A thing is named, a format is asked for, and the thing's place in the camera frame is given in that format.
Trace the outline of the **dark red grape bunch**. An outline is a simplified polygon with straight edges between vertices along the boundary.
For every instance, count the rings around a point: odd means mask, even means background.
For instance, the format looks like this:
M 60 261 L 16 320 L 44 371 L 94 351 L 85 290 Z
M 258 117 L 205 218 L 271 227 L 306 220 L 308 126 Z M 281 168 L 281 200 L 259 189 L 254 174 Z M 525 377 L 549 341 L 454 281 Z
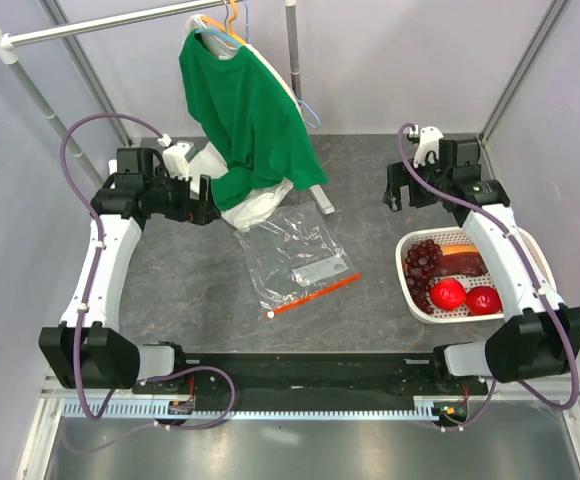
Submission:
M 428 315 L 434 312 L 429 292 L 435 284 L 433 273 L 442 256 L 441 246 L 426 239 L 413 243 L 404 260 L 404 276 L 411 298 L 416 307 Z

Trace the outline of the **red apple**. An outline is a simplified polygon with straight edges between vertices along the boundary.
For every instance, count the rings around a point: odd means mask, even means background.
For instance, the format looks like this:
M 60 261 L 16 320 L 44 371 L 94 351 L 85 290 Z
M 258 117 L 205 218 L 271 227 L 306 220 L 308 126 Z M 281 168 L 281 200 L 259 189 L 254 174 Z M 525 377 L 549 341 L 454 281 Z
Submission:
M 443 278 L 430 289 L 429 297 L 437 308 L 454 311 L 465 304 L 467 293 L 458 280 Z
M 493 287 L 477 286 L 466 295 L 466 307 L 473 316 L 492 315 L 502 309 L 498 292 Z

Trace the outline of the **clear orange zip top bag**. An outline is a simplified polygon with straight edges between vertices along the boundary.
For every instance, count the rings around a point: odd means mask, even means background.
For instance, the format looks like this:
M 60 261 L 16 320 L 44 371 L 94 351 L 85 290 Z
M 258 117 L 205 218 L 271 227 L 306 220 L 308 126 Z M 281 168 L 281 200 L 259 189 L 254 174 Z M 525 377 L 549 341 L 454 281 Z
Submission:
M 311 202 L 280 207 L 264 222 L 235 232 L 267 318 L 300 307 L 361 278 Z

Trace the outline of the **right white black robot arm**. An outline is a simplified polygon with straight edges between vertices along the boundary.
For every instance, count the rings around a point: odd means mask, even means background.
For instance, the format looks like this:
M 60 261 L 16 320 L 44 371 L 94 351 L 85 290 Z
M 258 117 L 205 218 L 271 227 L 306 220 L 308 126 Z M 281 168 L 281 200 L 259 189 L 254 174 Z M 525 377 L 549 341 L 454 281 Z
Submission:
M 502 301 L 503 325 L 486 341 L 435 349 L 438 362 L 428 381 L 447 394 L 464 376 L 501 383 L 573 372 L 580 350 L 580 307 L 569 307 L 551 286 L 526 246 L 502 185 L 481 177 L 480 145 L 474 136 L 444 136 L 435 127 L 406 134 L 412 158 L 387 168 L 383 201 L 402 208 L 440 202 L 476 246 Z

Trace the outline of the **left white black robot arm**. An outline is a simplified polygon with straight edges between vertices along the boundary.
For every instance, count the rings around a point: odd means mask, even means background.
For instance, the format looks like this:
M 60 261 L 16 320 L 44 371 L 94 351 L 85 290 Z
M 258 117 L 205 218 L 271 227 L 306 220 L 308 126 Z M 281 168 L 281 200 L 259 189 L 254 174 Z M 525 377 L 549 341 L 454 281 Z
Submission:
M 139 348 L 119 332 L 121 293 L 152 216 L 199 226 L 219 218 L 209 177 L 191 175 L 196 153 L 191 142 L 164 151 L 122 147 L 88 201 L 94 217 L 77 286 L 58 326 L 43 328 L 38 340 L 63 387 L 129 389 L 142 377 Z

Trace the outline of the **white garment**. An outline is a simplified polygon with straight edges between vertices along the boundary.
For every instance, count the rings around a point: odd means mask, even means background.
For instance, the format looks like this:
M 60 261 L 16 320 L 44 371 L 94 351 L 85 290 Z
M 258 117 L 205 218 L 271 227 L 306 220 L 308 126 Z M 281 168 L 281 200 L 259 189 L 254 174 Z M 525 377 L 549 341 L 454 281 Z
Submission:
M 204 33 L 202 38 L 206 49 L 219 60 L 231 59 L 237 53 L 236 46 L 222 37 Z M 188 162 L 187 174 L 192 177 L 192 190 L 195 193 L 199 191 L 199 178 L 202 174 L 218 179 L 227 173 L 226 161 L 211 142 Z M 265 221 L 292 188 L 292 182 L 283 179 L 275 186 L 253 189 L 239 204 L 222 211 L 222 218 L 238 230 L 248 230 Z

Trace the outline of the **green t-shirt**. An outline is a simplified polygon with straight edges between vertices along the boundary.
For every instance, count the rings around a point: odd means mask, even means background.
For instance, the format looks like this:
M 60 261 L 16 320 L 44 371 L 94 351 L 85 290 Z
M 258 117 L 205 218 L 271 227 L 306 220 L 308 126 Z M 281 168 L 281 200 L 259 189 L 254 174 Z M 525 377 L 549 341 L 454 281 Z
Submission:
M 212 181 L 220 210 L 284 180 L 299 190 L 328 182 L 291 95 L 250 48 L 220 59 L 193 32 L 179 65 L 188 112 L 227 164 Z

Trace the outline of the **blue clothes hanger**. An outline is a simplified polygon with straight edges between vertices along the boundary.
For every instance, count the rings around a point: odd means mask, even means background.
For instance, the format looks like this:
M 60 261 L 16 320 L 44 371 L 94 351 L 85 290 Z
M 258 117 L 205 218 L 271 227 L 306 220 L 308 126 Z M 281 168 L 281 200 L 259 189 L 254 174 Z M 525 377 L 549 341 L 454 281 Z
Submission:
M 256 58 L 270 71 L 270 73 L 274 76 L 274 78 L 281 85 L 284 91 L 291 97 L 304 123 L 313 129 L 318 129 L 321 126 L 321 120 L 319 116 L 315 113 L 315 111 L 302 99 L 301 94 L 298 30 L 296 16 L 297 2 L 285 1 L 284 5 L 285 5 L 286 27 L 289 48 L 290 83 L 287 83 L 278 73 L 278 71 L 262 56 L 262 54 L 249 43 L 250 40 L 249 7 L 247 1 L 244 2 L 245 23 L 246 23 L 245 37 L 242 37 L 247 42 L 245 46 L 239 46 L 235 40 L 231 39 L 226 34 L 221 33 L 215 27 L 206 25 L 201 20 L 201 16 L 204 14 L 196 14 L 191 16 L 186 22 L 185 33 L 188 34 L 190 32 L 197 32 L 201 34 L 206 33 L 222 37 L 223 39 L 232 42 L 236 46 L 237 51 L 241 47 L 247 47 L 256 56 Z

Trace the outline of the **orange clothes hanger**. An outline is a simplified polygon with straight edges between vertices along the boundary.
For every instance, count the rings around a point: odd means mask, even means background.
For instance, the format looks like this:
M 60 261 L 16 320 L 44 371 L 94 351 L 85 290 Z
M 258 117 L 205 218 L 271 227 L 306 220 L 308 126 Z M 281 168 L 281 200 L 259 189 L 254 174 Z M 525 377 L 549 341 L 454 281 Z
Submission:
M 235 0 L 228 0 L 224 1 L 223 4 L 226 10 L 226 15 L 222 23 L 211 17 L 208 17 L 207 15 L 202 15 L 201 20 L 206 25 L 215 27 L 221 33 L 226 34 L 228 37 L 235 40 L 239 46 L 245 46 L 247 42 L 241 36 L 239 36 L 234 29 L 234 23 L 239 16 L 237 2 Z

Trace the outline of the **silver clothes rack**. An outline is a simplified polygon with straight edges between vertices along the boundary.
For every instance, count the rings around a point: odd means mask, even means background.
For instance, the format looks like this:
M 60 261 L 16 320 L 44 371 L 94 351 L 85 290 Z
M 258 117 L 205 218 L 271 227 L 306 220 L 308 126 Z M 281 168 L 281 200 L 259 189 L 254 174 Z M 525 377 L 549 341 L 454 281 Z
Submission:
M 15 47 L 37 44 L 50 40 L 61 40 L 67 53 L 72 58 L 86 86 L 105 113 L 115 113 L 116 110 L 92 67 L 81 44 L 76 39 L 79 35 L 131 25 L 179 14 L 201 11 L 220 5 L 220 1 L 184 1 L 180 3 L 153 7 L 128 13 L 116 14 L 92 20 L 70 23 L 59 1 L 38 1 L 46 16 L 52 23 L 51 28 L 29 33 L 8 34 L 0 29 L 0 61 L 6 65 L 20 82 L 26 93 L 38 107 L 43 117 L 49 122 L 56 134 L 62 138 L 67 133 L 67 127 L 57 115 L 48 100 L 30 78 L 22 66 Z M 299 43 L 297 28 L 297 1 L 283 1 L 285 8 L 287 43 L 289 48 L 291 89 L 306 110 L 308 105 L 301 95 L 301 78 L 299 63 Z M 76 156 L 83 171 L 95 185 L 103 182 L 103 178 L 89 160 L 83 149 L 74 140 L 68 142 L 70 152 Z M 310 194 L 321 212 L 329 215 L 335 212 L 335 207 L 321 186 L 310 188 Z

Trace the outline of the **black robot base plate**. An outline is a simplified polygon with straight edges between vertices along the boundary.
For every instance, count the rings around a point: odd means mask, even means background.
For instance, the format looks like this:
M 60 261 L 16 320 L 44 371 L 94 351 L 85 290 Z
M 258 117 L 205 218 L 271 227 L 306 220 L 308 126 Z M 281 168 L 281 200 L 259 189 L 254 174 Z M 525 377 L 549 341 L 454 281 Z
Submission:
M 396 410 L 417 397 L 487 394 L 475 377 L 441 375 L 431 353 L 203 353 L 175 370 L 197 366 L 229 375 L 240 411 Z

